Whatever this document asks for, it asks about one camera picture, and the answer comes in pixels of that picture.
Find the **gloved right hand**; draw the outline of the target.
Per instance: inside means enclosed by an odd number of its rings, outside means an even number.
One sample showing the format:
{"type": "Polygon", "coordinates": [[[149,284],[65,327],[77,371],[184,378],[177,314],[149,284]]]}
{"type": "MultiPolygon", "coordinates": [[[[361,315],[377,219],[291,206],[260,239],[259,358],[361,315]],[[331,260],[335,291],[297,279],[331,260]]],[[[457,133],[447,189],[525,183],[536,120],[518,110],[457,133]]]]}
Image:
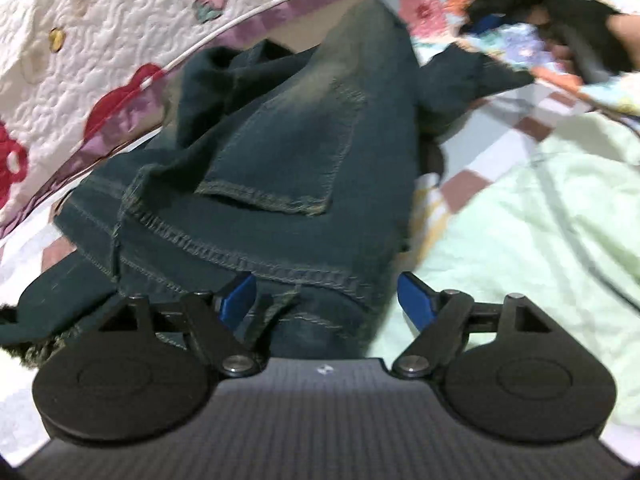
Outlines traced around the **gloved right hand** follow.
{"type": "Polygon", "coordinates": [[[552,56],[586,84],[639,69],[639,17],[599,0],[540,0],[529,15],[552,56]]]}

